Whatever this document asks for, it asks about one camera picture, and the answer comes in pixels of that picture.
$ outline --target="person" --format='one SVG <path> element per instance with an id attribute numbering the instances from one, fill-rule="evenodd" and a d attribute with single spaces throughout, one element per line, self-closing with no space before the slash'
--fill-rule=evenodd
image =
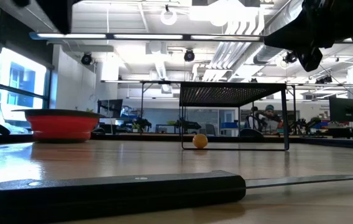
<path id="1" fill-rule="evenodd" d="M 253 116 L 248 115 L 248 128 L 258 130 L 262 133 L 277 134 L 277 129 L 282 127 L 283 121 L 280 117 L 275 114 L 275 107 L 273 105 L 267 105 L 263 112 L 253 111 Z"/>

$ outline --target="orange ball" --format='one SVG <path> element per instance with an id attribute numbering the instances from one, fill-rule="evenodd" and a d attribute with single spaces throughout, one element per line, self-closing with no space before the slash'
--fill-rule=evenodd
<path id="1" fill-rule="evenodd" d="M 208 144 L 207 136 L 205 136 L 204 134 L 195 135 L 193 137 L 193 144 L 196 146 L 196 148 L 203 149 Z"/>

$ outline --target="ceiling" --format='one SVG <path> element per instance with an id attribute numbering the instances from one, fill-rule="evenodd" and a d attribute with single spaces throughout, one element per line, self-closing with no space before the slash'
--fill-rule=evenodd
<path id="1" fill-rule="evenodd" d="M 265 26 L 270 24 L 269 20 L 281 9 L 287 0 L 273 0 L 273 7 L 264 9 Z M 113 4 L 107 0 L 82 1 L 73 6 L 72 32 L 74 33 L 159 33 L 159 34 L 225 34 L 227 25 L 214 26 L 209 21 L 192 21 L 189 17 L 192 8 L 192 0 L 179 0 L 170 2 L 128 2 L 125 4 Z M 173 25 L 166 25 L 161 20 L 161 13 L 164 5 L 176 11 L 177 20 Z M 57 32 L 47 16 L 38 7 L 35 1 L 25 9 L 16 8 L 11 1 L 0 1 L 0 7 L 22 21 L 37 32 Z M 148 41 L 128 41 L 128 40 L 68 40 L 55 41 L 62 44 L 64 51 L 71 52 L 71 47 L 102 45 L 113 46 L 115 53 L 121 58 L 125 69 L 120 69 L 123 78 L 137 78 L 137 75 L 148 74 L 151 70 L 156 70 L 153 58 L 146 54 L 146 44 Z M 167 59 L 164 62 L 166 70 L 184 70 L 192 72 L 196 63 L 208 64 L 214 57 L 219 48 L 219 42 L 183 42 L 166 41 Z M 185 62 L 183 56 L 186 49 L 193 49 L 195 53 L 194 62 Z M 248 49 L 238 57 L 244 57 Z M 340 82 L 344 82 L 346 68 L 353 65 L 353 44 L 335 44 L 330 49 L 321 50 L 324 57 L 321 66 L 330 68 L 332 74 L 338 77 Z M 79 59 L 83 52 L 73 51 L 76 59 Z M 97 59 L 105 57 L 105 52 L 93 52 Z M 272 60 L 268 65 L 259 69 L 257 72 L 248 74 L 245 80 L 238 79 L 234 82 L 247 82 L 251 77 L 255 77 L 259 82 L 314 82 L 316 76 L 323 70 L 319 67 L 312 72 L 305 72 L 299 63 L 282 68 L 280 62 Z M 229 78 L 230 73 L 225 72 L 224 76 Z"/>

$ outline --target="knife handle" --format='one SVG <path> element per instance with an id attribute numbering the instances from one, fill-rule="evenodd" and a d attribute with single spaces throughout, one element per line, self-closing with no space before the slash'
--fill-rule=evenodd
<path id="1" fill-rule="evenodd" d="M 0 183 L 0 223 L 49 223 L 241 200 L 245 181 L 216 170 Z"/>

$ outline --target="camera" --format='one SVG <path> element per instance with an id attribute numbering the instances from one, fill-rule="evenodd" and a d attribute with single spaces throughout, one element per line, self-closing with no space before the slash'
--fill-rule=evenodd
<path id="1" fill-rule="evenodd" d="M 83 65 L 91 65 L 92 64 L 91 53 L 84 53 L 84 56 L 81 58 L 81 62 Z"/>
<path id="2" fill-rule="evenodd" d="M 191 49 L 186 50 L 186 53 L 183 59 L 185 59 L 186 62 L 192 62 L 195 59 L 195 53 L 193 53 L 193 50 Z"/>

